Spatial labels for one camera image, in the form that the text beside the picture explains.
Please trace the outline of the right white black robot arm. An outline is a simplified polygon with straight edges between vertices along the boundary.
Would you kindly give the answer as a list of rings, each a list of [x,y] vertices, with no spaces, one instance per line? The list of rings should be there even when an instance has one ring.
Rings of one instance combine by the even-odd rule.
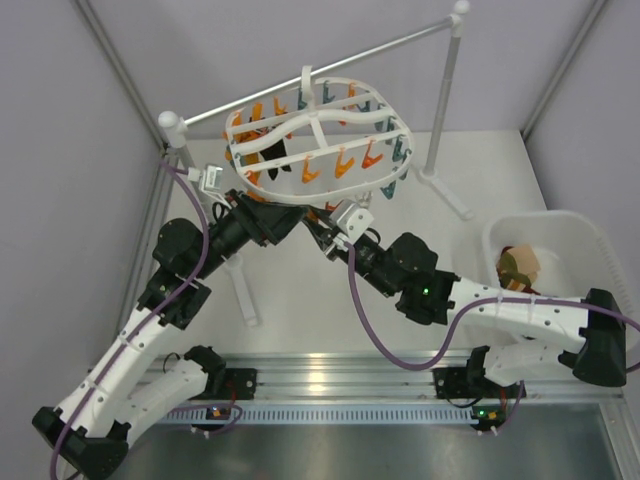
[[[507,332],[519,342],[473,348],[466,382],[478,396],[500,387],[552,379],[570,373],[595,386],[620,388],[627,382],[626,322],[613,295],[592,288],[581,299],[512,293],[437,269],[438,256],[416,235],[405,232],[388,248],[367,234],[350,240],[336,225],[304,219],[306,228],[331,259],[347,265],[356,314],[369,340],[394,365],[410,371],[434,367],[448,351],[460,325]],[[363,279],[407,319],[423,326],[443,325],[447,333],[435,356],[422,363],[394,355],[375,333],[357,281]]]

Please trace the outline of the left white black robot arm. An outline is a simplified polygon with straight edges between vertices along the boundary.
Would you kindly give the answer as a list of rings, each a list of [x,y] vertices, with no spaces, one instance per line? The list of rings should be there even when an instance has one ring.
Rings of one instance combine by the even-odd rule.
[[[194,346],[155,383],[136,391],[160,350],[184,332],[208,299],[203,283],[248,242],[276,245],[303,221],[305,206],[264,203],[231,190],[229,212],[199,225],[178,218],[163,225],[151,277],[117,339],[76,390],[42,407],[32,424],[53,449],[50,474],[64,459],[76,475],[107,479],[150,426],[192,398],[214,398],[226,384],[226,362]]]

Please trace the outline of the beige brown patterned sock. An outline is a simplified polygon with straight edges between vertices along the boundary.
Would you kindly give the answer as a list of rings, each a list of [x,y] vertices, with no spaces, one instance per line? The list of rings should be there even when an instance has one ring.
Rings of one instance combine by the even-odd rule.
[[[530,244],[506,246],[496,263],[501,288],[538,295],[534,284],[541,270],[539,260]]]

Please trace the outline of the white clip sock hanger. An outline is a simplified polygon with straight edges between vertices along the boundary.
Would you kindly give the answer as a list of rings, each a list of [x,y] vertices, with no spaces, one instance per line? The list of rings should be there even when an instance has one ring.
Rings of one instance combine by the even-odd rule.
[[[232,111],[223,134],[227,160],[250,196],[282,204],[329,204],[405,178],[414,135],[372,86],[312,75],[270,101]],[[266,162],[260,151],[283,139],[287,156]],[[290,165],[271,180],[267,170]]]

